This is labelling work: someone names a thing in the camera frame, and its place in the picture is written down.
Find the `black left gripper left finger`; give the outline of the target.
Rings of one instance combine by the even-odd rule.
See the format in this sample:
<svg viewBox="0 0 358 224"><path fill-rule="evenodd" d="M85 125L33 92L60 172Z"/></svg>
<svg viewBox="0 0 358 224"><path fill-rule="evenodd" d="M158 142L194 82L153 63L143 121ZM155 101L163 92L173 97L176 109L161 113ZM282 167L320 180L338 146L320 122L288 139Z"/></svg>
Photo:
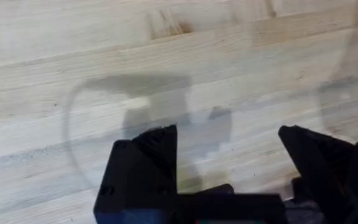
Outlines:
<svg viewBox="0 0 358 224"><path fill-rule="evenodd" d="M169 125L114 142L93 208L96 223L168 223L163 209L131 203L177 193L177 140Z"/></svg>

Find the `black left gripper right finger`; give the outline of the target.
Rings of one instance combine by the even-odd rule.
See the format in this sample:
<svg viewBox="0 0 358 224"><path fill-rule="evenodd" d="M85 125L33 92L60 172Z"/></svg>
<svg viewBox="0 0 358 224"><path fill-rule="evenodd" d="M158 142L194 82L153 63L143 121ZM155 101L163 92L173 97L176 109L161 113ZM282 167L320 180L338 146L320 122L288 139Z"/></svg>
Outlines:
<svg viewBox="0 0 358 224"><path fill-rule="evenodd" d="M358 223L358 142L301 126L282 126L278 136L300 174L303 193L326 222Z"/></svg>

